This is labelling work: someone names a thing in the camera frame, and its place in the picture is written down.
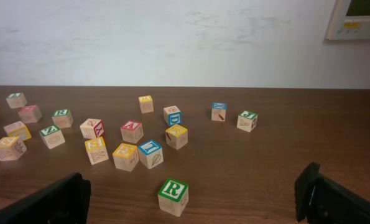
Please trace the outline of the yellow letter C block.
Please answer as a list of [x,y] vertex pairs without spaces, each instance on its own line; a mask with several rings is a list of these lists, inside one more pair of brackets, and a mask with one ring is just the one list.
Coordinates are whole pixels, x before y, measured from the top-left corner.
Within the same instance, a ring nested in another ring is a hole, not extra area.
[[18,160],[26,150],[27,148],[19,136],[0,139],[0,161]]

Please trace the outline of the green letter R block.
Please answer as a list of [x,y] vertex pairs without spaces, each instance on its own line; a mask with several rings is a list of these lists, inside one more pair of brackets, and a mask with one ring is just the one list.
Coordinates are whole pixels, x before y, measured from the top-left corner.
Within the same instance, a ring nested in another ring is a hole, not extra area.
[[176,217],[180,217],[188,200],[188,184],[175,179],[167,179],[157,196],[159,208]]

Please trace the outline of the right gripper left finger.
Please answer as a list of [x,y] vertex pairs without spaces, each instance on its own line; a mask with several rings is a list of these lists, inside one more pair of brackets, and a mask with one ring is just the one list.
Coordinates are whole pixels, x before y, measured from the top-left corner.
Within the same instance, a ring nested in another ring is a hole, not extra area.
[[87,222],[91,182],[72,173],[45,188],[0,209],[0,223]]

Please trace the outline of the red letter A block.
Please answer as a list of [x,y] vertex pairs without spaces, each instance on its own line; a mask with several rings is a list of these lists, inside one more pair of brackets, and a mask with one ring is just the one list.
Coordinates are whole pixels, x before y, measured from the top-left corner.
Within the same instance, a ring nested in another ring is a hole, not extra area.
[[144,135],[140,121],[128,120],[121,126],[121,134],[126,142],[136,144]]

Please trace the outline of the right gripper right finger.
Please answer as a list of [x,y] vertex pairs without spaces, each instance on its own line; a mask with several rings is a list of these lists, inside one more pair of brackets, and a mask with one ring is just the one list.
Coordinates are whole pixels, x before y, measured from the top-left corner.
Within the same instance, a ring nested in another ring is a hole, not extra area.
[[320,173],[311,162],[295,184],[297,222],[370,224],[370,202]]

